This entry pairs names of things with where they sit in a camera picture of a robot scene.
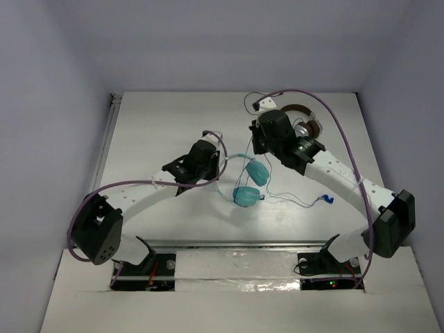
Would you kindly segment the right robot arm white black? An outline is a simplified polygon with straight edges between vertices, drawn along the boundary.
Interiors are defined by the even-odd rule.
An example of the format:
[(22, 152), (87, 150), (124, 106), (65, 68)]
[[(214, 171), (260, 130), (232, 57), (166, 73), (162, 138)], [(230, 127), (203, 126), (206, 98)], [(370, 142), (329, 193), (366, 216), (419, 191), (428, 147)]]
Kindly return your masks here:
[(321, 127), (314, 121), (293, 126), (287, 111), (265, 111), (249, 129), (256, 155), (270, 153), (285, 167), (333, 191), (370, 225), (330, 238), (317, 253), (301, 255), (301, 275), (337, 274), (352, 258), (374, 254), (391, 258), (416, 226), (415, 198), (395, 193), (361, 176), (336, 159), (320, 142)]

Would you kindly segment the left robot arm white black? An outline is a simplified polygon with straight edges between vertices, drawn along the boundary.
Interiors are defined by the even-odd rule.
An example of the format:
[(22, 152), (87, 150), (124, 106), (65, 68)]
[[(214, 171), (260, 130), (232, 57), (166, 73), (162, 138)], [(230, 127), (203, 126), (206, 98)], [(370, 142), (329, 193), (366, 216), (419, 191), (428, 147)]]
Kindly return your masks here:
[(207, 132), (190, 151), (165, 164), (148, 180), (109, 184), (86, 195), (71, 220), (67, 242), (78, 248), (82, 262), (120, 262), (138, 273), (149, 272), (156, 253), (141, 237), (123, 233), (123, 225), (155, 204), (219, 179), (219, 158), (225, 147)]

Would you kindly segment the teal cat-ear headphones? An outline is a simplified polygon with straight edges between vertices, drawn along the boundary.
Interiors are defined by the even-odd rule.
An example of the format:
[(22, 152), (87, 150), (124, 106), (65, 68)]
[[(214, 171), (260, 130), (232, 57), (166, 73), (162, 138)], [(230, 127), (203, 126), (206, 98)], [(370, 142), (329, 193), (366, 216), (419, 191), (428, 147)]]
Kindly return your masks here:
[(261, 194), (259, 188), (268, 184), (270, 172), (263, 163), (245, 154), (237, 153), (224, 158), (226, 161), (233, 159), (242, 159), (243, 167), (232, 193), (225, 195), (219, 189), (217, 182), (214, 183), (214, 189), (221, 198), (228, 202), (242, 208), (252, 207), (264, 200), (264, 195)]

